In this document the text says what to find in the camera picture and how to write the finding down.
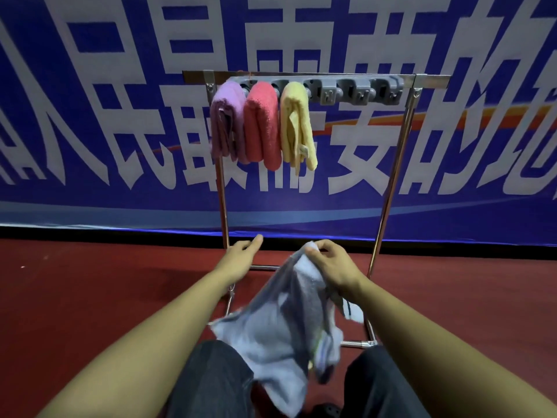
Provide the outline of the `black shoe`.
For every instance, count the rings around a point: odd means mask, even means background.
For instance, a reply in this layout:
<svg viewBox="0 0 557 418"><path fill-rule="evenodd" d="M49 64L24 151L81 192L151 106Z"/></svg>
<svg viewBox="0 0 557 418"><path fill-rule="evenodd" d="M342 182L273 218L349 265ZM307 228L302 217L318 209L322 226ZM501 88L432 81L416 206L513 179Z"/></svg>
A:
<svg viewBox="0 0 557 418"><path fill-rule="evenodd" d="M342 408L330 402L314 405L308 418L341 418Z"/></svg>

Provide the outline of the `purple towel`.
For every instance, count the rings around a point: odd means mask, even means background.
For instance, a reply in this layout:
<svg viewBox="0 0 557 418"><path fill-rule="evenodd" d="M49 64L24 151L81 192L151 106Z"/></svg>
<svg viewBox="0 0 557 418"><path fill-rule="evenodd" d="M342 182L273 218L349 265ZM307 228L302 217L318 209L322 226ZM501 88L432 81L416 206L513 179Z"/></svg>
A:
<svg viewBox="0 0 557 418"><path fill-rule="evenodd" d="M246 96L239 83L227 81L217 90L210 106L211 154L248 164L244 130Z"/></svg>

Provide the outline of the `person's right forearm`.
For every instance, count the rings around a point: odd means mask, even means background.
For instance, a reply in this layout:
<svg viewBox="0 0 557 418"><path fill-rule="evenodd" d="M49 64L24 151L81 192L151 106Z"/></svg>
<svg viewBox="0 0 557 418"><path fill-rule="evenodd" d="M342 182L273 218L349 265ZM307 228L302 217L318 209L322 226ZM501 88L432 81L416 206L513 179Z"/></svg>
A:
<svg viewBox="0 0 557 418"><path fill-rule="evenodd" d="M533 386L365 276L350 296L432 416L557 418Z"/></svg>

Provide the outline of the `person's right leg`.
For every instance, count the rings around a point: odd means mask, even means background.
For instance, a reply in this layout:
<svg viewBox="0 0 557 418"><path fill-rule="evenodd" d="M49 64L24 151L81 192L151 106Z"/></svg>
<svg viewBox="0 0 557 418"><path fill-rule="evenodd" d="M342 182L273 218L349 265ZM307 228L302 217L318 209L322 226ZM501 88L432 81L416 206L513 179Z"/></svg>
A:
<svg viewBox="0 0 557 418"><path fill-rule="evenodd" d="M340 418L431 418L382 345L364 350L344 377Z"/></svg>

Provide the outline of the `yellow towel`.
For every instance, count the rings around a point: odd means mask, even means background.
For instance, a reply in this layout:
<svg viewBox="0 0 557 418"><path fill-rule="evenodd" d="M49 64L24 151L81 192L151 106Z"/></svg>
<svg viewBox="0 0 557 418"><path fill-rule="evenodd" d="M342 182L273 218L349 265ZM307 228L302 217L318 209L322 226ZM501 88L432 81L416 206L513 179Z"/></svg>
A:
<svg viewBox="0 0 557 418"><path fill-rule="evenodd" d="M280 136L283 161L290 164L296 176L300 166L315 171L317 150L312 133L309 98L305 86L299 82L289 82L280 99Z"/></svg>

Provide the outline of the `person's left hand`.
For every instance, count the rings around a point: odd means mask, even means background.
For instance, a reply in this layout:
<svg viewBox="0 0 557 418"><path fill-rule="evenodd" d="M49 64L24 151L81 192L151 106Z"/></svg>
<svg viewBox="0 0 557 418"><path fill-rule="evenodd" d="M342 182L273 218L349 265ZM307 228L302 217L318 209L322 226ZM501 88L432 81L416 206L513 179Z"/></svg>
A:
<svg viewBox="0 0 557 418"><path fill-rule="evenodd" d="M248 246L252 240L237 241L227 248L214 271L222 277L227 285L233 285L241 280L249 271L254 258L249 255Z"/></svg>

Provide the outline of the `person's left leg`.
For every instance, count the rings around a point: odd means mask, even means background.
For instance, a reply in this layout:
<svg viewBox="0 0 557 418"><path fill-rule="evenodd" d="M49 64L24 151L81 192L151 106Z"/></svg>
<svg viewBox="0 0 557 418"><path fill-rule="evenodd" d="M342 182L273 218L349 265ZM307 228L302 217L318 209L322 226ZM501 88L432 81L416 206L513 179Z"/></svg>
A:
<svg viewBox="0 0 557 418"><path fill-rule="evenodd" d="M254 373L230 345L198 344L169 396L165 418L255 418Z"/></svg>

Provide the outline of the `person's right hand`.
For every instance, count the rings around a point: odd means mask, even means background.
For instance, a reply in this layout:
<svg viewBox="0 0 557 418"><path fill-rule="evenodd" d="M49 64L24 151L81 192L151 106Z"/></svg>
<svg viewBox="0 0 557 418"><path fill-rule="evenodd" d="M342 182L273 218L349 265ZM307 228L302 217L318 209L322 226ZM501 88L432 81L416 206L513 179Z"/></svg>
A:
<svg viewBox="0 0 557 418"><path fill-rule="evenodd" d="M366 275L357 267L345 249L329 239L315 243L315 247L306 247L305 251L328 252L332 260L329 269L319 269L326 282L343 298L357 303L361 289L367 281Z"/></svg>

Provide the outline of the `pink towel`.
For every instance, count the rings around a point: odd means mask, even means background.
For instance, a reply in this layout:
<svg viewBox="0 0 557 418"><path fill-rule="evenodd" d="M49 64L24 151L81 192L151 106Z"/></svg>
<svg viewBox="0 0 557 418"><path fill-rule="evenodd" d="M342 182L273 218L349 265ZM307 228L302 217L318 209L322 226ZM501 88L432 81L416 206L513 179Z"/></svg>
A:
<svg viewBox="0 0 557 418"><path fill-rule="evenodd" d="M277 171L282 166L280 114L277 94L272 84L257 82L243 107L247 160L263 162L265 168Z"/></svg>

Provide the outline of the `person's left forearm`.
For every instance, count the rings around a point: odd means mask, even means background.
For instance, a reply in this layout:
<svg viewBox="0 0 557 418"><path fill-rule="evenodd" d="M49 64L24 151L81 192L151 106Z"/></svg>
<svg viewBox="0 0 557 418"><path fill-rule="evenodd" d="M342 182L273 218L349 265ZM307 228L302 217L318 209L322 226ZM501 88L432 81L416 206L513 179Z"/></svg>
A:
<svg viewBox="0 0 557 418"><path fill-rule="evenodd" d="M36 418L156 418L219 299L246 274L206 274L99 353Z"/></svg>

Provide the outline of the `grey-blue towel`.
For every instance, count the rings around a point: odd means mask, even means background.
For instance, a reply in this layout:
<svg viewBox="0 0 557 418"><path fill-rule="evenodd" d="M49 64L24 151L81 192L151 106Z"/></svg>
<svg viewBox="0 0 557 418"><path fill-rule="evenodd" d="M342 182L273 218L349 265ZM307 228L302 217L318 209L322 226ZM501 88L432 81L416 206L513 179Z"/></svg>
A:
<svg viewBox="0 0 557 418"><path fill-rule="evenodd" d="M292 254L247 306L209 323L288 418L303 408L309 365L318 383L325 384L340 360L344 336L335 323L335 308L346 319L364 322L360 307L328 286L306 256L307 248L317 245L310 241Z"/></svg>

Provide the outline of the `blue banner with white characters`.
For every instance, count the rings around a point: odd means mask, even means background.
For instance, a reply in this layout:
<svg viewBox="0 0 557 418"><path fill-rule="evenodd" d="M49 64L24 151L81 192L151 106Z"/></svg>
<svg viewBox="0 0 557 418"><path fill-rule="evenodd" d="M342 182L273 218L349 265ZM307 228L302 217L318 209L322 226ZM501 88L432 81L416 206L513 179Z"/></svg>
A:
<svg viewBox="0 0 557 418"><path fill-rule="evenodd" d="M0 224L219 233L204 69L451 75L385 238L557 246L557 0L0 0Z"/></svg>

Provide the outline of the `person's leg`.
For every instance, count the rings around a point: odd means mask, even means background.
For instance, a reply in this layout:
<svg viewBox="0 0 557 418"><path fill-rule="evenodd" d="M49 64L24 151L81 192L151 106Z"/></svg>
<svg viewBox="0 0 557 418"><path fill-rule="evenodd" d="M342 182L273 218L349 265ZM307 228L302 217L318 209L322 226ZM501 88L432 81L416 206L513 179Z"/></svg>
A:
<svg viewBox="0 0 557 418"><path fill-rule="evenodd" d="M344 377L340 418L431 418L382 345L364 350Z"/></svg>
<svg viewBox="0 0 557 418"><path fill-rule="evenodd" d="M254 373L230 345L198 344L169 396L165 418L255 418Z"/></svg>

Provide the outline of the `metal towel rack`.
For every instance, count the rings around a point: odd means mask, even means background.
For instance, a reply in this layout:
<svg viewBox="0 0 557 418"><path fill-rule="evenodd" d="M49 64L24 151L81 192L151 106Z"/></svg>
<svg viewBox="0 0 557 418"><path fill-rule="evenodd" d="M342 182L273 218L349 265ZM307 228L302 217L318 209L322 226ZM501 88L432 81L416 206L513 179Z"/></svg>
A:
<svg viewBox="0 0 557 418"><path fill-rule="evenodd" d="M311 73L311 72L261 72L261 71L214 71L211 69L197 70L197 71L182 71L182 76L185 84L204 84L208 103L211 104L218 87L227 82L227 78L232 76L246 76L246 75L263 75L263 74L293 74L293 73L304 73L304 74L324 74L324 73ZM392 169L388 178L388 184L386 187L386 192L383 196L383 206L381 209L380 222L378 227L378 234L375 238L372 256L370 259L370 264L367 272L367 277L370 279L372 277L372 272L374 269L375 262L380 253L381 243L386 230L386 223L388 220L390 208L392 205L396 185L398 182L400 168L402 165L403 154L407 145L407 141L412 130L412 124L414 119L414 113L418 106L419 99L424 89L430 90L445 90L451 79L449 75L428 75L428 74L389 74L389 75L401 75L405 79L405 90L408 90L405 111L403 114L402 124L400 127L400 133L396 145L395 156L392 164Z"/></svg>

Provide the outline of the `grey plastic hook holder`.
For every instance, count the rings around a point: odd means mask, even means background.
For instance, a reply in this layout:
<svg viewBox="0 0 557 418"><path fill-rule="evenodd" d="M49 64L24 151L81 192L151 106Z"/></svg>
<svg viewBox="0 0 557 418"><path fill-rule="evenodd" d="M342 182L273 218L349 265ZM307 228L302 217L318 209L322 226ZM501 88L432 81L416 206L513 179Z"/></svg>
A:
<svg viewBox="0 0 557 418"><path fill-rule="evenodd" d="M239 83L245 95L258 82L267 82L280 98L287 84L301 83L310 102L323 106L347 103L365 106L369 103L398 105L405 89L401 75L378 74L263 74L232 76L227 81Z"/></svg>

